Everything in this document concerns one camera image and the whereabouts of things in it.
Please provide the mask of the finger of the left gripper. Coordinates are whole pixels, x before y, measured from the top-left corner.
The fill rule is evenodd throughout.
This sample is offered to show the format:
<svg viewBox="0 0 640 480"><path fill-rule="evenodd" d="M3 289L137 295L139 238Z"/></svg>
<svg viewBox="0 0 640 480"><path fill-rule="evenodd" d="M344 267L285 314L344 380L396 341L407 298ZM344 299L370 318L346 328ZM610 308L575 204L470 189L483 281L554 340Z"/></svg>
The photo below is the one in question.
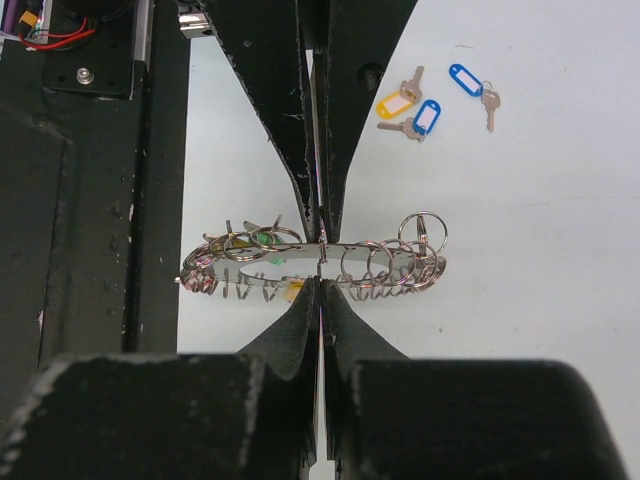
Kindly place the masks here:
<svg viewBox="0 0 640 480"><path fill-rule="evenodd" d="M330 242L340 238L346 182L382 77L414 1L329 1L322 51L322 203Z"/></svg>
<svg viewBox="0 0 640 480"><path fill-rule="evenodd" d="M308 240L318 192L306 55L296 1L206 1L214 35L288 173Z"/></svg>

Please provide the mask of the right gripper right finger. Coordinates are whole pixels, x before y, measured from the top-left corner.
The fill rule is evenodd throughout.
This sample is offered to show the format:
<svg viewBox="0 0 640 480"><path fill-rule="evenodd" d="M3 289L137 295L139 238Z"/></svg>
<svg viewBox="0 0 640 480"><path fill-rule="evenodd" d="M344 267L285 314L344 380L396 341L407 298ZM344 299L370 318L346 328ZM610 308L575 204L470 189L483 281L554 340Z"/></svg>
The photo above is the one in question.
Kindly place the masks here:
<svg viewBox="0 0 640 480"><path fill-rule="evenodd" d="M322 285L328 455L339 479L623 479L570 365L412 359Z"/></svg>

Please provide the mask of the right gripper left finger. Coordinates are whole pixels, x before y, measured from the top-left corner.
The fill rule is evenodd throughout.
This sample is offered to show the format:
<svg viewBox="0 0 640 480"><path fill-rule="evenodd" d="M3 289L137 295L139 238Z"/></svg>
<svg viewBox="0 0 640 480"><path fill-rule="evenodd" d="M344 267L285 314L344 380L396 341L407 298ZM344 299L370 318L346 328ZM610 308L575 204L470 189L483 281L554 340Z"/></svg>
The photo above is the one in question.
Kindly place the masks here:
<svg viewBox="0 0 640 480"><path fill-rule="evenodd" d="M319 283L234 354L61 356L1 444L5 479L305 479Z"/></svg>

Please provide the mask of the yellow tag key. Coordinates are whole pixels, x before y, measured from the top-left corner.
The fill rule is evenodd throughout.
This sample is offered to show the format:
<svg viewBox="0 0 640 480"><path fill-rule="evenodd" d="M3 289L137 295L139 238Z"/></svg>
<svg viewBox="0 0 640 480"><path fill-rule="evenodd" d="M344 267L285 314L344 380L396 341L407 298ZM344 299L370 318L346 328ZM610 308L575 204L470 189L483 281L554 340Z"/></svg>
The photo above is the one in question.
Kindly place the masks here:
<svg viewBox="0 0 640 480"><path fill-rule="evenodd" d="M294 281L291 282L286 288L285 291L283 293L283 298L291 303L293 302L296 297L298 296L299 292L301 291L301 289L304 286L304 282L303 281Z"/></svg>
<svg viewBox="0 0 640 480"><path fill-rule="evenodd" d="M403 80L395 93L378 102L376 113L381 119L393 119L421 101L422 90L420 83L423 73L424 67L422 65L417 66L413 76Z"/></svg>

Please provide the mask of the red tag key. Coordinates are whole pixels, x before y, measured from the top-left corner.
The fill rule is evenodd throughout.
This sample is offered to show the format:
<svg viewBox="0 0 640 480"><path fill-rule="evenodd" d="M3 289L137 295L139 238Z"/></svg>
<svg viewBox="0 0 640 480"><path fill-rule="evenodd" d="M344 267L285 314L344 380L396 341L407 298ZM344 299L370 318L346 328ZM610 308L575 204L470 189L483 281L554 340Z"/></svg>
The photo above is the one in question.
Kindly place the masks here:
<svg viewBox="0 0 640 480"><path fill-rule="evenodd" d="M191 293L200 293L212 296L218 285L219 280L215 276L200 271L187 271L179 276L181 285Z"/></svg>

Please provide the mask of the large metal keyring organizer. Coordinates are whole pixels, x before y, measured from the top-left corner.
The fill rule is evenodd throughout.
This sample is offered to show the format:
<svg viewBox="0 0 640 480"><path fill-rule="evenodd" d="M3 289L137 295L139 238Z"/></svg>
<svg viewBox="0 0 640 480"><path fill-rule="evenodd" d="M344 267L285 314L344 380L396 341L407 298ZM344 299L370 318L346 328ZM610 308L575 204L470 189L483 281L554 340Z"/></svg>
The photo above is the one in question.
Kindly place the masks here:
<svg viewBox="0 0 640 480"><path fill-rule="evenodd" d="M444 275L447 267L443 252L449 229L439 215L430 211L409 214L395 236L379 241L332 243L325 232L314 243L297 243L284 234L281 237L286 242L284 252L241 262L241 255L254 251L244 227L228 227L221 234L206 233L202 244L183 259L174 281L186 290L179 276L200 271L219 280L214 294L225 299L244 300L258 292L271 302L283 297L291 282L305 283L319 277L334 282L353 301L366 302L422 293Z"/></svg>

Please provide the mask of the green tag key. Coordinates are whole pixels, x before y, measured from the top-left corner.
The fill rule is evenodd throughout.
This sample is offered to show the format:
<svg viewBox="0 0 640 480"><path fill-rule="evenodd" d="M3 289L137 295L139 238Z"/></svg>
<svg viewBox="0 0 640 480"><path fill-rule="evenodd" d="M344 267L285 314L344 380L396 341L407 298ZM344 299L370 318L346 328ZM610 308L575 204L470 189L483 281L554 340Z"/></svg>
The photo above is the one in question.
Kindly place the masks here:
<svg viewBox="0 0 640 480"><path fill-rule="evenodd" d="M281 234L293 238L297 243L302 242L301 236L288 227L280 225L282 216L278 216L272 225L260 226L248 220L243 221L243 227L247 235L249 245L254 251L247 255L241 255L241 262L260 259L267 253L282 253L286 250L286 242Z"/></svg>

